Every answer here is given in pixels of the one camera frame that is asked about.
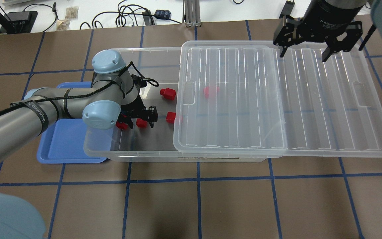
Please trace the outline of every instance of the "blue tray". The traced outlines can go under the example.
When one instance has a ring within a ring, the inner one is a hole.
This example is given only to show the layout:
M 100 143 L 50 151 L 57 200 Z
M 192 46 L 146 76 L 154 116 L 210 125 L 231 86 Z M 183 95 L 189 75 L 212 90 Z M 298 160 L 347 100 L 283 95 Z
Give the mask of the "blue tray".
M 89 88 L 91 82 L 66 82 L 57 88 Z M 84 152 L 87 126 L 82 119 L 60 119 L 42 133 L 36 158 L 40 163 L 98 163 L 106 158 L 91 158 Z M 102 142 L 110 150 L 111 140 Z

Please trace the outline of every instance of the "black cable on table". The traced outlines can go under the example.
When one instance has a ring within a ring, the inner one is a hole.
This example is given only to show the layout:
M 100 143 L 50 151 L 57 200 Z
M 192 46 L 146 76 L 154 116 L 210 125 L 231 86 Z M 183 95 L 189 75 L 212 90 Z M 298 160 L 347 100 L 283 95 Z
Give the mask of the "black cable on table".
M 100 21 L 95 21 L 95 23 L 100 23 L 101 28 L 104 28 Z
M 141 14 L 141 13 L 133 13 L 133 14 L 136 14 L 136 15 L 141 15 L 141 16 L 152 16 L 152 17 L 155 17 L 155 15 L 152 15 L 152 14 Z M 175 22 L 175 23 L 179 23 L 179 24 L 181 24 L 179 21 L 175 21 L 175 20 L 173 20 L 173 19 L 163 19 L 163 20 L 169 20 L 169 21 L 173 21 L 173 22 Z
M 49 7 L 49 8 L 55 13 L 55 15 L 56 15 L 56 17 L 55 17 L 53 23 L 51 23 L 51 25 L 50 25 L 49 27 L 47 27 L 47 29 L 43 30 L 42 32 L 46 32 L 48 29 L 50 29 L 50 28 L 57 22 L 57 20 L 59 19 L 59 18 L 58 18 L 58 14 L 57 14 L 57 9 L 56 9 L 56 6 L 57 6 L 57 3 L 56 3 L 56 2 L 54 2 L 53 6 L 49 6 L 49 5 L 47 5 L 47 4 L 42 4 L 42 3 L 34 3 L 34 4 L 30 4 L 30 5 L 26 6 L 26 7 L 23 9 L 23 12 L 25 12 L 26 9 L 27 9 L 28 7 L 30 7 L 30 6 L 46 6 L 46 7 Z
M 82 26 L 83 26 L 84 24 L 88 25 L 88 27 L 91 29 L 91 25 L 89 25 L 89 23 L 87 23 L 87 22 L 83 22 L 83 23 L 81 24 L 81 26 L 79 27 L 79 30 L 82 29 Z
M 122 18 L 121 18 L 121 24 L 122 24 L 122 26 L 125 26 L 125 25 L 126 25 L 126 17 L 123 16 L 123 14 L 124 14 L 126 8 L 129 8 L 129 10 L 131 10 L 131 12 L 133 13 L 134 18 L 135 18 L 135 24 L 136 24 L 136 26 L 138 26 L 138 21 L 137 21 L 137 17 L 136 17 L 135 11 L 136 11 L 136 10 L 139 10 L 139 9 L 132 10 L 132 8 L 131 8 L 130 6 L 121 6 L 121 7 L 119 8 L 119 16 L 120 16 L 120 17 L 122 16 Z
M 34 4 L 30 4 L 28 6 L 26 6 L 24 9 L 23 9 L 23 12 L 26 11 L 26 9 L 30 6 L 35 6 L 35 5 L 38 5 L 38 6 L 46 6 L 46 7 L 49 7 L 49 8 L 53 8 L 52 6 L 49 6 L 49 5 L 46 5 L 46 4 L 42 4 L 42 3 L 34 3 Z
M 130 8 L 131 6 L 138 7 L 138 9 L 135 9 L 134 11 L 132 11 L 132 12 L 134 12 L 134 14 L 136 14 L 135 11 L 137 11 L 137 10 L 139 10 L 139 9 L 144 9 L 144 11 L 147 13 L 147 14 L 146 14 L 147 16 L 153 16 L 153 15 L 150 14 L 150 11 L 149 11 L 148 9 L 144 8 L 143 6 L 140 6 L 140 5 L 137 5 L 137 4 L 129 4 L 129 5 L 127 5 L 126 7 L 129 7 L 129 8 Z M 153 18 L 150 18 L 150 20 L 151 20 L 151 24 L 155 25 Z

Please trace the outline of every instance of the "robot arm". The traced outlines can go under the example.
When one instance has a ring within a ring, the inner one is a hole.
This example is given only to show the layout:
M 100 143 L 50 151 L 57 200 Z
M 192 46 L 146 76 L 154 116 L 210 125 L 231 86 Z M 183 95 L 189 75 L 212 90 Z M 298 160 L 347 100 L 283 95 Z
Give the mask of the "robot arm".
M 374 25 L 382 36 L 382 0 L 369 2 Z M 367 0 L 312 0 L 301 20 L 283 16 L 273 41 L 282 50 L 280 57 L 285 55 L 288 47 L 305 41 L 327 44 L 322 54 L 323 62 L 341 50 L 350 51 L 362 36 L 362 22 L 353 22 L 353 19 L 366 3 Z M 338 40 L 343 33 L 346 37 Z
M 133 63 L 126 66 L 114 50 L 98 53 L 92 63 L 91 88 L 34 89 L 0 113 L 0 162 L 62 118 L 82 118 L 98 129 L 111 128 L 118 119 L 132 127 L 131 118 L 142 118 L 153 127 L 157 111 L 144 106 L 138 92 L 146 82 L 129 73 Z

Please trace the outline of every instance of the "metal frame post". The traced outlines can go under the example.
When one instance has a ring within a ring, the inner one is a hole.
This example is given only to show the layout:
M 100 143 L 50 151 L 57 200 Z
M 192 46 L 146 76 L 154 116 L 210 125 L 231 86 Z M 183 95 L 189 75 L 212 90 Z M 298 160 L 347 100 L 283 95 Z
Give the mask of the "metal frame post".
M 184 14 L 187 27 L 201 26 L 200 0 L 184 0 Z

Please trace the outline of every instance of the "plastic storage box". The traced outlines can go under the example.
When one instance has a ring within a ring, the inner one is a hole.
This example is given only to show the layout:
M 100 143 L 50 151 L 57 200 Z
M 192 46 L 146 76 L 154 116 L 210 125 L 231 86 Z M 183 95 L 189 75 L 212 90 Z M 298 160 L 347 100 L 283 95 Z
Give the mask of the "plastic storage box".
M 325 47 L 301 44 L 284 58 L 268 41 L 190 41 L 182 55 L 179 47 L 118 49 L 161 88 L 177 89 L 177 104 L 144 88 L 144 103 L 158 108 L 155 127 L 89 128 L 85 152 L 146 162 L 382 157 L 382 108 L 364 55 L 355 48 L 323 63 Z M 176 112 L 174 127 L 167 112 Z

